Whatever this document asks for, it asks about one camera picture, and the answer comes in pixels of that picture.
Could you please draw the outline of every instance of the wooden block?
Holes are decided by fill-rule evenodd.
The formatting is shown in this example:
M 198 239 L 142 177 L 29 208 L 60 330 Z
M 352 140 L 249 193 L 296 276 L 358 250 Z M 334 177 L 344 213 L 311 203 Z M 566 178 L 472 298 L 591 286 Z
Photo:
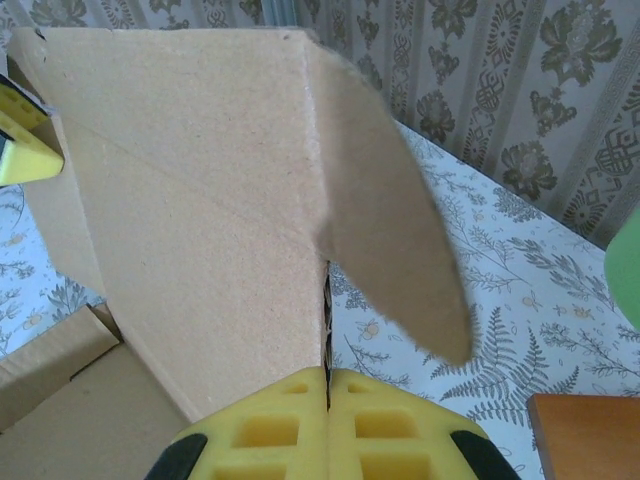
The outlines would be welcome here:
M 640 478 L 640 398 L 538 394 L 528 409 L 547 480 Z

